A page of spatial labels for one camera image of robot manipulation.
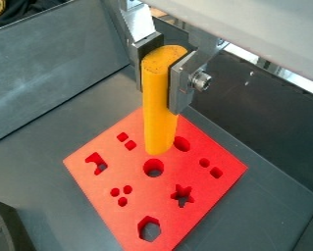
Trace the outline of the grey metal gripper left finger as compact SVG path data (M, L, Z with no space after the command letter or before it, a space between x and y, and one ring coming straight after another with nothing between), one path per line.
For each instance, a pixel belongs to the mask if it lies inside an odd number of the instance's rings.
M137 88L142 89L142 60L163 44L163 36L155 29L151 9L146 3L141 0L118 0L118 4L130 60L135 67Z

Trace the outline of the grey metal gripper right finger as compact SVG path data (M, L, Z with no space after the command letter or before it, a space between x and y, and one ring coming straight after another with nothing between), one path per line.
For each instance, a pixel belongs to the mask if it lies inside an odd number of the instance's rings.
M222 38L197 27L189 27L187 32L194 50L170 68L167 108L174 115L192 103L194 92L209 89L214 78L208 73L208 63L228 45Z

